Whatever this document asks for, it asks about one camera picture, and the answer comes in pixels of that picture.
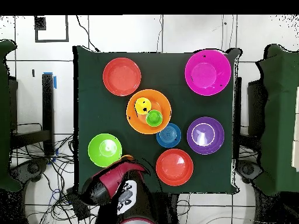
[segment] magenta bowl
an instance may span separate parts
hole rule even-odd
[[[185,79],[192,91],[211,96],[222,91],[231,79],[231,65],[217,50],[202,50],[189,58]]]

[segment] small green cup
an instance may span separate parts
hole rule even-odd
[[[162,113],[160,113],[157,110],[151,110],[148,112],[145,120],[149,126],[157,127],[162,123],[163,120]]]

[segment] purple bowl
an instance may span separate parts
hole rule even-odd
[[[212,154],[219,150],[224,142],[223,127],[214,118],[198,118],[188,128],[187,141],[196,153]]]

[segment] table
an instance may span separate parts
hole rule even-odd
[[[177,187],[162,184],[165,193],[235,193],[231,184],[232,165],[232,118],[234,96],[234,62],[240,50],[230,49],[232,77],[227,87],[220,93],[206,97],[194,93],[185,81],[185,65],[193,53],[155,52],[91,52],[83,47],[73,47],[74,52],[74,109],[78,110],[75,121],[75,137],[78,130],[78,157],[75,161],[75,182],[81,192],[84,182],[102,168],[93,164],[88,156],[90,140],[100,133],[116,136],[123,147],[123,155],[133,155],[150,169],[151,176],[145,175],[145,182],[153,193],[160,191],[154,167],[159,155],[167,150],[161,147],[154,135],[144,135],[135,131],[127,122],[126,107],[132,96],[115,96],[104,86],[102,73],[106,64],[114,58],[126,57],[140,68],[141,83],[135,91],[155,89],[163,93],[171,103],[171,123],[182,131],[182,139],[175,148],[186,151],[194,164],[193,174],[188,182]],[[197,118],[208,116],[217,119],[223,126],[225,140],[222,147],[213,154],[199,155],[187,143],[188,126]]]

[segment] green cloth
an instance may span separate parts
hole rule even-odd
[[[10,143],[11,143],[11,100],[8,85],[8,69],[5,57],[15,50],[15,44],[10,40],[0,41],[0,188],[8,191],[19,191],[20,182],[9,176]]]
[[[299,191],[299,173],[291,166],[295,105],[299,86],[299,53],[271,45],[267,57],[258,64],[261,80],[268,91],[265,106],[265,131],[261,137],[264,169],[256,185],[266,195],[280,191]]]
[[[227,55],[231,61],[232,79],[228,86],[214,96],[194,93],[185,81],[185,65],[193,53],[156,54],[91,52],[77,46],[79,76],[79,191],[84,182],[102,168],[93,164],[88,157],[88,144],[100,133],[116,136],[123,155],[133,155],[150,169],[145,175],[150,191],[160,191],[155,171],[142,160],[145,158],[154,167],[159,155],[167,150],[161,147],[156,135],[144,135],[135,131],[126,119],[129,96],[115,96],[103,84],[102,74],[109,61],[117,57],[133,60],[140,68],[141,83],[135,93],[143,89],[155,89],[163,93],[171,103],[171,123],[178,125],[182,139],[175,148],[186,151],[194,164],[193,174],[188,182],[172,187],[162,184],[166,193],[235,193],[231,185],[232,164],[232,98],[234,94],[234,61],[239,49]],[[187,143],[187,129],[197,118],[208,116],[223,126],[225,140],[222,147],[210,155],[195,153]]]

